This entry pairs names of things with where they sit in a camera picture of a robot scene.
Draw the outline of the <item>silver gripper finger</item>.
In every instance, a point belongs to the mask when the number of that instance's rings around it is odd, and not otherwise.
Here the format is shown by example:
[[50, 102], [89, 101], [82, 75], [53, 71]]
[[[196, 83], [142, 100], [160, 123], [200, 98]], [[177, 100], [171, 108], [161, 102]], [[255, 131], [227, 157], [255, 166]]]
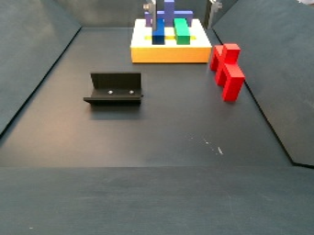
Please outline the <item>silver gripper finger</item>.
[[149, 21], [149, 27], [152, 30], [157, 29], [157, 1], [145, 0], [142, 4], [142, 10], [145, 14], [145, 19]]
[[208, 24], [207, 27], [212, 27], [213, 17], [217, 10], [223, 7], [220, 0], [208, 0], [209, 3], [209, 13], [208, 13]]

